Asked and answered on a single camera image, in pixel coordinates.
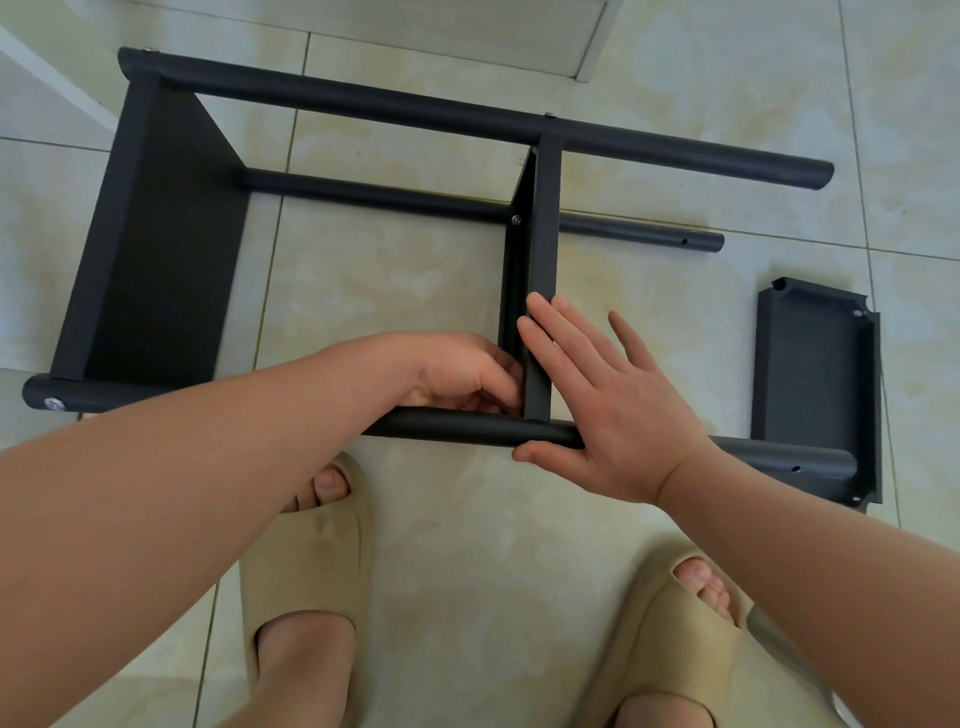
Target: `hand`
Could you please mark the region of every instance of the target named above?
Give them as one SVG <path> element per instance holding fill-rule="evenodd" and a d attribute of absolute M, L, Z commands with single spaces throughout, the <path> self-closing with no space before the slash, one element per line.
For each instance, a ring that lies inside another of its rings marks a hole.
<path fill-rule="evenodd" d="M 557 385 L 586 447 L 529 442 L 514 459 L 592 493 L 656 504 L 671 473 L 715 447 L 700 420 L 618 313 L 610 324 L 626 357 L 562 296 L 551 305 L 532 293 L 527 307 L 536 322 L 521 316 L 517 329 Z"/>
<path fill-rule="evenodd" d="M 492 341 L 476 333 L 387 335 L 404 349 L 400 358 L 418 361 L 401 406 L 518 414 L 523 372 Z"/>

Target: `tile floor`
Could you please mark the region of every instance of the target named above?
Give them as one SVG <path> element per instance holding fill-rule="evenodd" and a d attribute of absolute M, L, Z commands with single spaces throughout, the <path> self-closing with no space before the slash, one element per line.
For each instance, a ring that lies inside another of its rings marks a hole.
<path fill-rule="evenodd" d="M 809 192 L 566 155 L 565 206 L 704 225 L 727 246 L 565 235 L 559 289 L 597 322 L 624 312 L 709 428 L 738 436 L 756 291 L 790 275 L 869 294 L 888 420 L 872 513 L 960 549 L 955 4 L 631 0 L 588 85 L 117 0 L 68 4 L 116 45 L 832 160 L 834 180 Z M 15 370 L 0 384 L 15 384 L 49 367 L 109 137 L 16 68 L 0 64 L 0 88 L 16 100 L 0 109 L 0 367 Z M 506 199 L 522 163 L 507 144 L 204 102 L 251 166 Z M 257 196 L 218 376 L 386 328 L 495 336 L 501 245 L 483 225 Z M 16 387 L 0 388 L 4 444 L 60 424 L 12 415 Z M 368 438 L 351 451 L 377 516 L 367 724 L 562 724 L 619 590 L 670 521 L 499 449 Z M 215 725 L 246 698 L 239 616 L 232 569 L 61 724 Z M 832 723 L 753 641 L 731 719 Z"/>

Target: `beige slipper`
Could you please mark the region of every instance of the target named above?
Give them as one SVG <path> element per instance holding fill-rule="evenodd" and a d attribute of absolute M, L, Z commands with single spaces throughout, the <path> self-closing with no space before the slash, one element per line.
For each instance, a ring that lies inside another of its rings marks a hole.
<path fill-rule="evenodd" d="M 344 474 L 349 495 L 329 505 L 281 513 L 240 559 L 240 601 L 247 676 L 256 683 L 256 633 L 291 612 L 343 615 L 356 630 L 356 651 L 342 725 L 360 722 L 367 691 L 372 514 L 367 480 L 349 455 L 330 466 Z"/>
<path fill-rule="evenodd" d="M 686 538 L 671 537 L 640 565 L 607 651 L 574 714 L 574 728 L 612 724 L 623 701 L 640 692 L 689 698 L 707 708 L 717 722 L 742 630 L 673 575 L 673 569 L 691 556 L 705 558 Z M 724 578 L 731 615 L 742 627 L 739 591 L 719 570 L 714 572 Z"/>

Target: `leg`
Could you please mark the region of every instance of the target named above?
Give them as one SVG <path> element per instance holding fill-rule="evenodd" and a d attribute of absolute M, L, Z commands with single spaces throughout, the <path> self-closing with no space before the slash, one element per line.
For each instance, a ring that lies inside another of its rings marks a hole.
<path fill-rule="evenodd" d="M 718 615 L 733 624 L 730 594 L 701 559 L 687 559 L 674 575 Z M 711 728 L 713 718 L 700 703 L 668 692 L 642 692 L 628 697 L 616 715 L 615 728 Z"/>
<path fill-rule="evenodd" d="M 324 470 L 284 512 L 316 508 L 349 493 L 343 475 Z M 336 728 L 344 717 L 353 666 L 354 630 L 329 612 L 295 612 L 265 624 L 257 635 L 260 675 L 250 702 L 222 728 Z"/>

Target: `person's right hand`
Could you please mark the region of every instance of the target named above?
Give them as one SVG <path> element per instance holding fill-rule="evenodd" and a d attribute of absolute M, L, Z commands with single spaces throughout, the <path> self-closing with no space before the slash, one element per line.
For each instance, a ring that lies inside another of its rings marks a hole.
<path fill-rule="evenodd" d="M 626 357 L 562 296 L 551 305 L 532 293 L 527 307 L 536 322 L 521 316 L 517 329 L 557 385 L 586 447 L 529 442 L 514 450 L 514 459 L 592 493 L 656 504 L 670 474 L 716 447 L 699 418 L 616 312 L 610 324 Z"/>

